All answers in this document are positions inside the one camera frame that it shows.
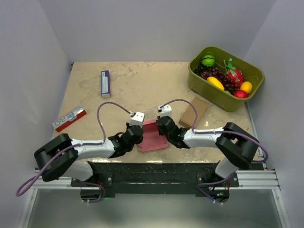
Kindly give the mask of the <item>pink paper box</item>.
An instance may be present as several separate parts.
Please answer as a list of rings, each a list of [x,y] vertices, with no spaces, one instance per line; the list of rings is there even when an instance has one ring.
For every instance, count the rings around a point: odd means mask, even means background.
[[[143,141],[138,144],[138,150],[140,152],[151,152],[168,147],[169,144],[166,137],[159,135],[156,119],[145,121],[142,129]]]

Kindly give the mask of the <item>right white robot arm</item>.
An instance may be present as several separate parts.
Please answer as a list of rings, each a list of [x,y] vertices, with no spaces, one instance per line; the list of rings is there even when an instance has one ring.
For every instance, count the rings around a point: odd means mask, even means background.
[[[232,173],[248,169],[259,147],[256,138],[232,122],[213,130],[193,130],[178,127],[172,118],[164,116],[156,120],[156,125],[160,134],[179,149],[218,148],[224,159],[216,165],[211,178],[218,187],[227,183]]]

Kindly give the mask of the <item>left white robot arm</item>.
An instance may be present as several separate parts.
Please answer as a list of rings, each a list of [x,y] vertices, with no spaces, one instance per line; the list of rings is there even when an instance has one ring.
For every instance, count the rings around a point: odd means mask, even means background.
[[[98,174],[88,162],[80,160],[117,158],[132,151],[136,144],[143,141],[143,125],[126,125],[124,133],[117,133],[105,140],[82,141],[63,133],[46,143],[34,153],[43,181],[54,181],[66,176],[79,179],[87,186],[96,185]]]

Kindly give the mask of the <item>brown cardboard box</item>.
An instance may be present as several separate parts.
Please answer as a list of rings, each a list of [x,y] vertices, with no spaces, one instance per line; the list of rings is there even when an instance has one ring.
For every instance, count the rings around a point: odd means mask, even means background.
[[[197,111],[197,120],[196,123],[194,125],[194,127],[197,127],[198,123],[200,122],[200,120],[202,119],[204,113],[206,112],[209,103],[201,100],[200,98],[193,98],[193,100],[191,101],[192,105],[195,107],[196,111]],[[192,108],[191,105],[189,105],[186,109],[186,111],[182,114],[180,120],[179,120],[179,124],[183,127],[192,127],[194,121],[195,121],[195,111]]]

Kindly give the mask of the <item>red white toothpaste box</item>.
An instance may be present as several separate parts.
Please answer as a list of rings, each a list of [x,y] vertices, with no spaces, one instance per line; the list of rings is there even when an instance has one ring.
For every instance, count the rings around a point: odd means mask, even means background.
[[[52,123],[55,131],[60,132],[86,115],[86,110],[79,105]]]

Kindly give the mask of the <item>purple toothpaste box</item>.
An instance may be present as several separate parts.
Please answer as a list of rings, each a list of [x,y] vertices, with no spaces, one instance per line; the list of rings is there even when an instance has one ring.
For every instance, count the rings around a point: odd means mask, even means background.
[[[101,97],[111,97],[110,90],[110,72],[108,70],[101,71]]]

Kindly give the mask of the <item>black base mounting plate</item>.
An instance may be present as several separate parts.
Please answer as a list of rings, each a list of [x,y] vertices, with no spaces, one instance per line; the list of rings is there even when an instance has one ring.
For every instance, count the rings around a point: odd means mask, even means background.
[[[81,198],[96,199],[100,193],[94,184],[105,188],[106,197],[116,194],[181,194],[205,197],[225,202],[230,188],[238,186],[233,175],[228,181],[215,184],[212,176],[214,163],[93,163],[93,177],[80,183],[71,181],[72,187],[81,188]]]

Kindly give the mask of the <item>yellow toy mango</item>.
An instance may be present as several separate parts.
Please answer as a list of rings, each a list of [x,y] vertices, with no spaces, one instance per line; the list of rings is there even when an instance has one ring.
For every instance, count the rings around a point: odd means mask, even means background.
[[[207,81],[208,81],[209,83],[211,83],[212,85],[214,85],[215,87],[217,87],[217,88],[219,88],[219,89],[221,89],[221,90],[223,90],[223,91],[225,90],[223,84],[222,84],[218,79],[216,79],[215,77],[209,76],[209,77],[207,78]]]

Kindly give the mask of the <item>dark purple toy grapes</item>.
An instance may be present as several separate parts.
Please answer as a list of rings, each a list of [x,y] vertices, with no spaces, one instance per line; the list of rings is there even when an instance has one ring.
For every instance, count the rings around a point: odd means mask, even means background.
[[[209,76],[215,77],[223,84],[225,91],[231,95],[234,95],[234,93],[238,90],[237,85],[231,79],[229,79],[223,71],[216,67],[198,66],[194,69],[194,73],[206,81]]]

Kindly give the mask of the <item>green toy watermelon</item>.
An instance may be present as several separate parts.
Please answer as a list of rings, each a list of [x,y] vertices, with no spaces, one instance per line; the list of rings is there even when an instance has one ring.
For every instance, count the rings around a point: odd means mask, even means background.
[[[201,60],[202,65],[206,67],[213,67],[216,63],[215,58],[211,54],[204,55]]]

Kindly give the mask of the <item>red toy apple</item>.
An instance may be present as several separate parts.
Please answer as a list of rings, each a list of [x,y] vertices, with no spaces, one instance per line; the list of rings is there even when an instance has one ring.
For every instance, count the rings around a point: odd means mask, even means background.
[[[248,97],[248,93],[246,91],[243,91],[243,90],[237,90],[235,93],[234,93],[234,96],[237,97],[237,98],[247,98]]]

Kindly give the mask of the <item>red toy dragon fruit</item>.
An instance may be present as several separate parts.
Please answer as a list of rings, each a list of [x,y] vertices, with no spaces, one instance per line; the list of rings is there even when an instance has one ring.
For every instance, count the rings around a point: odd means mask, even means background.
[[[226,70],[226,76],[231,79],[238,88],[240,88],[243,84],[243,74],[240,70],[233,66],[232,58],[230,58],[228,62],[224,60],[224,67]]]

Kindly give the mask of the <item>orange toy lemon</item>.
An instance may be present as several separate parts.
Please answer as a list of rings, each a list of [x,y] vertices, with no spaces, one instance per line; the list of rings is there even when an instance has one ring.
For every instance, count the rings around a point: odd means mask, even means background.
[[[252,88],[253,88],[252,84],[249,81],[245,81],[242,83],[240,90],[245,91],[247,94],[250,94]]]

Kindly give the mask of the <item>olive green plastic bin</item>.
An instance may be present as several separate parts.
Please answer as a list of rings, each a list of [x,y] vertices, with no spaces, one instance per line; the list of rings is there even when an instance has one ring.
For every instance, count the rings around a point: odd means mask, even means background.
[[[203,56],[207,54],[211,54],[215,57],[216,67],[220,70],[225,69],[224,61],[227,61],[230,58],[232,59],[233,66],[240,70],[243,74],[244,80],[249,81],[253,86],[252,91],[247,98],[238,98],[233,95],[229,95],[194,73],[195,68],[201,63]],[[188,70],[189,88],[207,100],[213,102],[226,112],[234,112],[241,107],[243,103],[249,101],[265,79],[263,72],[259,68],[225,50],[213,46],[202,49],[201,52],[189,62]]]

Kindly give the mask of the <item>aluminium frame rail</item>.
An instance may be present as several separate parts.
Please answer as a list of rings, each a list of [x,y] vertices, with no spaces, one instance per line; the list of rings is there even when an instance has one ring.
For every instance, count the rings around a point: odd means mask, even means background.
[[[89,164],[92,161],[93,158],[90,159],[83,159],[80,160],[80,162],[88,162]],[[42,185],[43,179],[42,179],[42,171],[39,170],[39,173],[33,177],[30,180],[31,184],[38,184],[39,186]],[[264,160],[260,161],[253,161],[251,162],[250,166],[248,169],[239,169],[236,172],[232,173],[228,178],[226,179],[221,179],[218,176],[215,175],[215,177],[219,178],[219,181],[215,182],[215,184],[220,184],[228,181],[233,175],[237,176],[238,179],[238,186],[237,187],[231,187],[230,190],[233,189],[249,189],[249,190],[263,190],[263,189],[269,189],[269,190],[277,190],[279,189],[279,183],[276,177],[276,174],[274,171],[269,171],[266,169],[265,162]],[[80,183],[85,183],[85,181],[81,181],[79,179],[71,178],[71,177],[66,177],[62,176],[58,178],[57,180],[53,180],[54,182],[58,182],[60,185],[63,185],[64,183],[67,182],[68,179],[76,180]],[[105,195],[105,188],[100,185],[100,184],[94,184],[94,189],[99,189],[100,193],[98,194],[97,199],[102,199],[106,197]],[[214,201],[218,201],[216,199],[213,199],[209,194],[206,195],[206,197],[209,197],[210,199]],[[92,202],[94,199],[86,199],[88,202]]]

